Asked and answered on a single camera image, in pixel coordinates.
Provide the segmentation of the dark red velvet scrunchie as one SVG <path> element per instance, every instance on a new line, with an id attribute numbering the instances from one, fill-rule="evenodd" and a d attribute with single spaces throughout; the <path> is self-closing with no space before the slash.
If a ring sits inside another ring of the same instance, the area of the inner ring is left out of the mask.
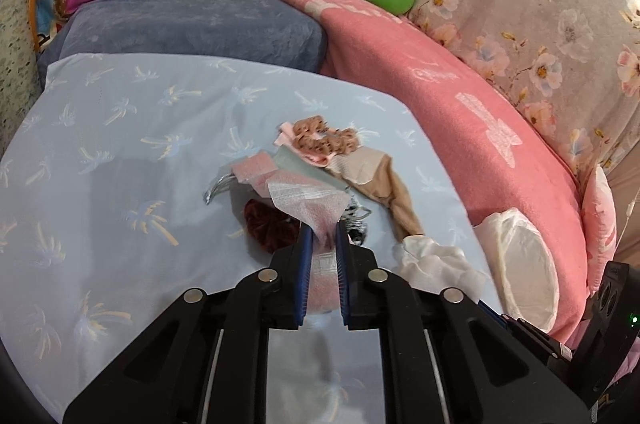
<path id="1" fill-rule="evenodd" d="M 250 199 L 245 204 L 243 215 L 248 234 L 269 254 L 297 242 L 299 220 L 276 207 Z"/>

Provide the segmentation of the grey drawstring pouch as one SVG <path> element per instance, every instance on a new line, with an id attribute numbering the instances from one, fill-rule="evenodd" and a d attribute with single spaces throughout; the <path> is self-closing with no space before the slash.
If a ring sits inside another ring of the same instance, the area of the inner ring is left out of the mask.
<path id="1" fill-rule="evenodd" d="M 214 179 L 203 193 L 203 201 L 209 204 L 223 191 L 229 190 L 233 184 L 249 185 L 262 198 L 269 198 L 267 181 L 278 173 L 285 177 L 301 176 L 308 181 L 332 186 L 338 190 L 347 191 L 349 185 L 333 177 L 323 167 L 309 164 L 297 157 L 286 146 L 281 146 L 274 155 L 266 151 L 259 151 L 255 155 L 245 157 L 232 164 L 230 172 Z"/>

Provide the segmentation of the pink folded cloth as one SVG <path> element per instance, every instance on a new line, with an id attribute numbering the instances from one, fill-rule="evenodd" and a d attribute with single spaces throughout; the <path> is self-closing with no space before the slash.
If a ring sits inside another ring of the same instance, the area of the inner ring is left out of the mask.
<path id="1" fill-rule="evenodd" d="M 293 124 L 291 122 L 284 122 L 279 126 L 279 134 L 274 140 L 273 145 L 278 148 L 288 148 L 288 150 L 291 150 L 300 160 L 312 166 L 327 167 L 329 165 L 333 157 L 332 153 L 329 155 L 319 155 L 318 153 L 299 149 L 296 146 L 296 140 L 297 136 L 294 134 Z"/>

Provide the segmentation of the beige stocking sock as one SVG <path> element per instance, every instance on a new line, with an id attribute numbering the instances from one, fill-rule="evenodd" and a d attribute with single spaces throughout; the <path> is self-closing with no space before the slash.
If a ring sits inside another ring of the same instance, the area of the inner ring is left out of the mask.
<path id="1" fill-rule="evenodd" d="M 408 236 L 424 235 L 409 190 L 395 172 L 393 159 L 387 153 L 361 146 L 349 155 L 336 155 L 326 170 L 363 196 L 386 207 L 398 242 Z"/>

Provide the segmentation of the light blue palm pillow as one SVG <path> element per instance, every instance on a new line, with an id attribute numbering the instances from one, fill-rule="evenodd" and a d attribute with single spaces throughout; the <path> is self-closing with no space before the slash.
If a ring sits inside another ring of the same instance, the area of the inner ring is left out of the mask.
<path id="1" fill-rule="evenodd" d="M 1 162 L 1 340 L 47 418 L 60 422 L 186 289 L 232 288 L 267 265 L 242 216 L 252 189 L 204 193 L 235 162 L 273 151 L 281 124 L 314 114 L 390 155 L 427 236 L 487 270 L 404 102 L 241 60 L 68 57 Z"/>

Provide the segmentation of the grey floral quilt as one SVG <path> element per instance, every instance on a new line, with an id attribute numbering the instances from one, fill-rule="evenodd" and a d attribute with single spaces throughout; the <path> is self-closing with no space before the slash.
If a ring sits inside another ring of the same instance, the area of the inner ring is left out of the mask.
<path id="1" fill-rule="evenodd" d="M 639 0 L 416 0 L 410 20 L 509 100 L 570 172 L 639 139 Z"/>

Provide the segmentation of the tan ruffled scrunchie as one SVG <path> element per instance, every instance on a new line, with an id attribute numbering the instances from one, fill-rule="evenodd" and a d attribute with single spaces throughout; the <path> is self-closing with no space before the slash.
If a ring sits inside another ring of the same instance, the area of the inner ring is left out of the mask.
<path id="1" fill-rule="evenodd" d="M 319 155 L 349 155 L 360 146 L 356 129 L 333 129 L 321 115 L 293 124 L 296 146 Z"/>

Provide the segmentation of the beige curtain sheet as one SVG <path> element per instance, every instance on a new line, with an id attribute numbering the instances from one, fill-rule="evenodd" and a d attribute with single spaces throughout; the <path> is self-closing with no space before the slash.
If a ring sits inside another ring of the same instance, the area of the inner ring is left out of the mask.
<path id="1" fill-rule="evenodd" d="M 639 267 L 640 149 L 639 145 L 608 174 L 616 208 L 617 248 L 614 259 Z"/>

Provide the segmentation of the dark blue velvet pillow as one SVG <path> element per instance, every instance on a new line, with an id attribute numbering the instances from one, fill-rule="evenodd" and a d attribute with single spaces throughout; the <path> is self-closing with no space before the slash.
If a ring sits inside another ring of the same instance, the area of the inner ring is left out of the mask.
<path id="1" fill-rule="evenodd" d="M 328 38 L 318 21 L 281 0 L 96 0 L 76 10 L 37 59 L 79 53 L 177 54 L 320 70 Z"/>

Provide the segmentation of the pink towel blanket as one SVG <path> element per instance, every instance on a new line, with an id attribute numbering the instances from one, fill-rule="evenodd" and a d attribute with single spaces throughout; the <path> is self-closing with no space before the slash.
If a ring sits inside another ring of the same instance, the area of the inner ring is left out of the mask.
<path id="1" fill-rule="evenodd" d="M 328 35 L 322 71 L 404 103 L 416 118 L 472 224 L 515 207 L 554 259 L 567 340 L 586 306 L 587 254 L 578 188 L 565 164 L 498 92 L 405 18 L 366 0 L 282 0 Z"/>

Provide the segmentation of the white satin scrunchie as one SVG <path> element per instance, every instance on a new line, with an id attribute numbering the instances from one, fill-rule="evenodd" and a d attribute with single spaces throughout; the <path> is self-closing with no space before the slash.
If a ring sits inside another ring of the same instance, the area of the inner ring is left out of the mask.
<path id="1" fill-rule="evenodd" d="M 461 290 L 474 302 L 483 294 L 488 276 L 477 270 L 457 247 L 440 245 L 426 236 L 408 236 L 395 245 L 397 274 L 413 288 L 439 294 Z"/>

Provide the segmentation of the black white patterned scrunchie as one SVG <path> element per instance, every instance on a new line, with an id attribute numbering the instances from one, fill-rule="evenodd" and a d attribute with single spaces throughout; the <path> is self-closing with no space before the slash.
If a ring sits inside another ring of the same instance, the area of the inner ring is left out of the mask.
<path id="1" fill-rule="evenodd" d="M 344 210 L 341 221 L 345 226 L 349 241 L 355 245 L 363 245 L 368 235 L 367 218 L 372 214 L 368 207 L 364 207 L 356 198 L 349 201 Z"/>

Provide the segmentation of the pink cartoon small pillow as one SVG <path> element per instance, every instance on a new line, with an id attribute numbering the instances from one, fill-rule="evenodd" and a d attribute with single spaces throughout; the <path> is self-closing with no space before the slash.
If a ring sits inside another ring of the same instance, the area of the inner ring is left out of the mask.
<path id="1" fill-rule="evenodd" d="M 600 165 L 590 174 L 582 198 L 582 223 L 587 252 L 587 289 L 593 296 L 600 289 L 606 264 L 615 254 L 616 210 L 608 179 Z"/>

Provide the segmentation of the pink white wet wipe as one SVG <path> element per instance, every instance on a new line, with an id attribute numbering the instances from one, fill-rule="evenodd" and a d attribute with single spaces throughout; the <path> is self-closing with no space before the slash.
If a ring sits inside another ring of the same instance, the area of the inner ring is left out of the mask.
<path id="1" fill-rule="evenodd" d="M 332 186 L 278 173 L 267 181 L 270 197 L 265 202 L 291 215 L 312 230 L 312 259 L 307 311 L 323 314 L 340 308 L 337 263 L 335 257 L 336 226 L 349 205 L 350 196 Z"/>

